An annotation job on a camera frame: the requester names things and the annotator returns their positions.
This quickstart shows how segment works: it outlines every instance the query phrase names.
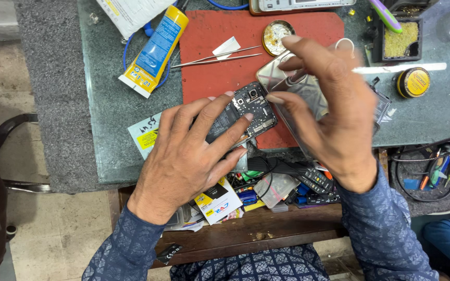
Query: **red work mat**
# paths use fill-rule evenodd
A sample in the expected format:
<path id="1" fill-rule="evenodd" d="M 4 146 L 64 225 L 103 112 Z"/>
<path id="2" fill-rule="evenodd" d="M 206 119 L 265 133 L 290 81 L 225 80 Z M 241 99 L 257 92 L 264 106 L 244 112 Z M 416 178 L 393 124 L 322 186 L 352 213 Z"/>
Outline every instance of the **red work mat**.
<path id="1" fill-rule="evenodd" d="M 296 34 L 329 46 L 343 38 L 344 25 L 333 12 L 304 12 L 299 14 L 252 16 L 249 11 L 187 11 L 189 25 L 180 38 L 182 63 L 213 55 L 213 50 L 230 37 L 248 48 L 262 45 L 265 27 L 275 20 L 289 22 Z M 203 97 L 216 97 L 226 91 L 235 91 L 256 81 L 256 72 L 273 59 L 263 46 L 234 53 L 232 56 L 258 54 L 252 58 L 182 67 L 184 103 Z M 278 149 L 298 146 L 279 119 L 278 124 L 256 138 L 259 149 Z"/>

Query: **glue tube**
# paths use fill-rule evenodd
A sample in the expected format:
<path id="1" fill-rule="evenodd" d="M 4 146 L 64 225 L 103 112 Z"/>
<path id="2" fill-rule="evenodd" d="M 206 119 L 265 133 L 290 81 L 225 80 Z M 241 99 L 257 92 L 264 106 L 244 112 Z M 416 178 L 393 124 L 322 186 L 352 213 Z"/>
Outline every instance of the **glue tube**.
<path id="1" fill-rule="evenodd" d="M 181 8 L 173 5 L 167 8 L 145 47 L 119 76 L 119 80 L 146 98 L 150 97 L 158 85 L 166 63 L 189 23 L 189 18 L 184 13 L 186 3 L 188 1 Z"/>

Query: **finger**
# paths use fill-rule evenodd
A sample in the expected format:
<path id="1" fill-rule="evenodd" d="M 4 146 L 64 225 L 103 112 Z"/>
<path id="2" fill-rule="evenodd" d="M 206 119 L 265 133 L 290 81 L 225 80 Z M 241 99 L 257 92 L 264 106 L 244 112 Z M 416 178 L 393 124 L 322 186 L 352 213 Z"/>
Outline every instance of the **finger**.
<path id="1" fill-rule="evenodd" d="M 304 69 L 313 73 L 319 81 L 322 92 L 328 100 L 329 111 L 333 115 L 345 116 L 354 110 L 355 106 L 349 106 L 355 103 L 353 96 L 352 83 L 349 76 L 352 66 L 347 65 L 348 60 L 342 58 L 345 51 L 334 52 L 321 46 L 314 40 L 302 38 L 295 35 L 286 36 L 283 39 L 283 45 L 302 59 Z"/>
<path id="2" fill-rule="evenodd" d="M 253 117 L 252 113 L 244 114 L 228 128 L 228 130 L 209 145 L 206 151 L 210 161 L 218 161 L 234 144 L 237 143 L 239 138 L 244 134 L 244 131 L 246 131 L 247 127 L 251 124 Z"/>
<path id="3" fill-rule="evenodd" d="M 171 134 L 174 135 L 176 141 L 181 141 L 189 131 L 194 117 L 196 117 L 203 108 L 211 102 L 211 98 L 202 98 L 192 101 L 190 104 L 182 105 L 173 121 Z"/>
<path id="4" fill-rule="evenodd" d="M 202 143 L 202 140 L 204 140 L 206 135 L 208 135 L 215 119 L 230 103 L 233 96 L 234 92 L 227 91 L 202 108 L 188 135 L 188 138 L 190 138 L 192 142 L 199 144 Z"/>
<path id="5" fill-rule="evenodd" d="M 155 139 L 155 144 L 161 143 L 170 136 L 171 128 L 173 127 L 174 116 L 182 105 L 173 106 L 161 113 L 159 119 L 158 137 Z"/>
<path id="6" fill-rule="evenodd" d="M 299 95 L 289 92 L 273 92 L 267 94 L 265 98 L 284 106 L 295 120 L 296 128 L 303 142 L 312 151 L 318 151 L 322 144 L 320 130 L 307 103 Z"/>
<path id="7" fill-rule="evenodd" d="M 210 185 L 217 183 L 223 176 L 228 174 L 246 152 L 247 149 L 245 148 L 236 149 L 230 152 L 225 159 L 216 163 L 209 172 L 208 184 L 206 186 L 209 187 Z"/>
<path id="8" fill-rule="evenodd" d="M 303 61 L 297 56 L 292 56 L 287 61 L 281 62 L 278 67 L 282 71 L 295 71 L 303 68 Z"/>

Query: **caution label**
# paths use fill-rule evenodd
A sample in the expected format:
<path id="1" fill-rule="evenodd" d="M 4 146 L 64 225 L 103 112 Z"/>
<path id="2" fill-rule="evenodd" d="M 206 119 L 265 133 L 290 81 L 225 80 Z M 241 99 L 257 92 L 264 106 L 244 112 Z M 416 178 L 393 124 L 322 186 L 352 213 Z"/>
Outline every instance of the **caution label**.
<path id="1" fill-rule="evenodd" d="M 150 132 L 144 133 L 140 137 L 137 137 L 138 143 L 141 146 L 141 149 L 146 149 L 154 145 L 155 139 L 158 137 L 159 128 L 152 130 Z"/>

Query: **left hand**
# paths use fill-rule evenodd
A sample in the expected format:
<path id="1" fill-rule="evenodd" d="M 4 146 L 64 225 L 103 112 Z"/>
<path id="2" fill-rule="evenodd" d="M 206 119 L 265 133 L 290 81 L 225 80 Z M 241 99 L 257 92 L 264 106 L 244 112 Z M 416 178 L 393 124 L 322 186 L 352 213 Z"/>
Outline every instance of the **left hand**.
<path id="1" fill-rule="evenodd" d="M 162 112 L 154 147 L 143 164 L 128 209 L 140 219 L 164 225 L 177 208 L 214 186 L 247 152 L 239 148 L 221 158 L 251 123 L 247 113 L 212 144 L 205 141 L 211 125 L 234 97 L 226 92 Z M 191 129 L 192 120 L 197 116 Z"/>

